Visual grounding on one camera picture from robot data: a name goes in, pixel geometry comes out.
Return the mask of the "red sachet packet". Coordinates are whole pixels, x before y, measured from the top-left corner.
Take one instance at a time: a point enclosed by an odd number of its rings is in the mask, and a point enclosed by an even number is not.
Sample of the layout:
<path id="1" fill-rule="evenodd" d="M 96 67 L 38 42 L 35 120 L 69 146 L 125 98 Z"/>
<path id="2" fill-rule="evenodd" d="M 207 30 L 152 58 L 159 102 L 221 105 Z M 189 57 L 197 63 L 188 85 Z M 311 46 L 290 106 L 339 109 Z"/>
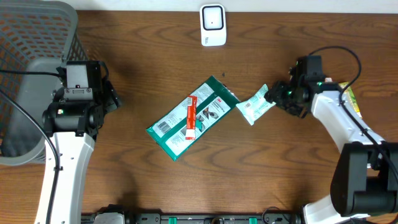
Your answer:
<path id="1" fill-rule="evenodd" d="M 196 139 L 196 113 L 197 113 L 197 97 L 188 96 L 187 98 L 187 125 L 185 132 L 186 140 Z"/>

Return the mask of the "green 3M package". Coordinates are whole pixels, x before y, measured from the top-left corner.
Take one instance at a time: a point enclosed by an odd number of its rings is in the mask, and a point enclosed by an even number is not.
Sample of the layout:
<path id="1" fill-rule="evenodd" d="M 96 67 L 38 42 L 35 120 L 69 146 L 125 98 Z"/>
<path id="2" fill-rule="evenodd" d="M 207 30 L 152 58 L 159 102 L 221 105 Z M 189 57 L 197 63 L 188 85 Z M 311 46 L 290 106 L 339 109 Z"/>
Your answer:
<path id="1" fill-rule="evenodd" d="M 188 106 L 194 96 L 197 98 L 195 129 L 190 132 L 187 128 Z M 146 132 L 175 161 L 238 103 L 234 93 L 210 76 Z M 187 139 L 188 133 L 194 134 L 195 138 Z"/>

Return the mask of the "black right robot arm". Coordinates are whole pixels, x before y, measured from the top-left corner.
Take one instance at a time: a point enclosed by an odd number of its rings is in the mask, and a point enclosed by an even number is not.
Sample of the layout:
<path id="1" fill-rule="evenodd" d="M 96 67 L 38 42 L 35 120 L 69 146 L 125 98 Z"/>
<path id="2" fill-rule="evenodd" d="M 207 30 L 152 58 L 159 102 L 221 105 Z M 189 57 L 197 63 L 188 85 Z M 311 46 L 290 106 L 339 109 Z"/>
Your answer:
<path id="1" fill-rule="evenodd" d="M 265 99 L 286 112 L 310 112 L 336 144 L 340 158 L 330 193 L 303 206 L 292 223 L 349 223 L 397 212 L 397 144 L 372 131 L 333 82 L 276 82 Z"/>

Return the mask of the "mint green wipes pack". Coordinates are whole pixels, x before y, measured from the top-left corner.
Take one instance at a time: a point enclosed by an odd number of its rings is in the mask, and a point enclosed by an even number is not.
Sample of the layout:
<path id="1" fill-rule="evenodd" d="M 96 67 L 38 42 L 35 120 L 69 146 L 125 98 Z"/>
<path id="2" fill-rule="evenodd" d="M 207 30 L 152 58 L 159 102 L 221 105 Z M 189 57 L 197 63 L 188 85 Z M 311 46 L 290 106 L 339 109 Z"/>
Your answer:
<path id="1" fill-rule="evenodd" d="M 270 103 L 265 99 L 264 96 L 268 91 L 268 86 L 263 84 L 254 96 L 236 105 L 251 126 L 275 105 L 275 103 Z"/>

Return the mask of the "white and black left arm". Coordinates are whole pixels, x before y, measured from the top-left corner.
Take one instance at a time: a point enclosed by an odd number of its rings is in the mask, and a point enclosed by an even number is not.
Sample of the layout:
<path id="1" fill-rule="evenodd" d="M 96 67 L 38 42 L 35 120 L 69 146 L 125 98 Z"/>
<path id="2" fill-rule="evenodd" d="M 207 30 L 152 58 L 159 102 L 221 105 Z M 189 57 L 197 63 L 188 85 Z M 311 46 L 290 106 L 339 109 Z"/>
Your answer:
<path id="1" fill-rule="evenodd" d="M 121 106 L 111 82 L 67 88 L 44 111 L 45 173 L 36 223 L 80 223 L 86 170 L 106 114 Z"/>

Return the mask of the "green yellow juice carton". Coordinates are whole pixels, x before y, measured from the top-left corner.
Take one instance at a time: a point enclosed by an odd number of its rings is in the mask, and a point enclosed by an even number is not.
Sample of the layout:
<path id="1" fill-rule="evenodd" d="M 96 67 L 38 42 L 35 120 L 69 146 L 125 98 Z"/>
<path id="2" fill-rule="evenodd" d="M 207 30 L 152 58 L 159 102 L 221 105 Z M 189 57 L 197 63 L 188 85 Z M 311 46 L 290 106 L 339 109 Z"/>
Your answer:
<path id="1" fill-rule="evenodd" d="M 351 107 L 352 107 L 352 109 L 354 110 L 354 112 L 355 112 L 361 119 L 363 118 L 363 117 L 362 117 L 362 114 L 361 114 L 361 112 L 360 112 L 358 103 L 357 103 L 357 101 L 356 101 L 356 97 L 355 97 L 355 95 L 354 95 L 354 93 L 353 93 L 353 90 L 352 90 L 352 88 L 351 88 L 350 86 L 344 91 L 343 96 L 342 96 L 342 99 L 343 99 L 343 101 L 348 102 L 348 103 L 351 105 Z"/>

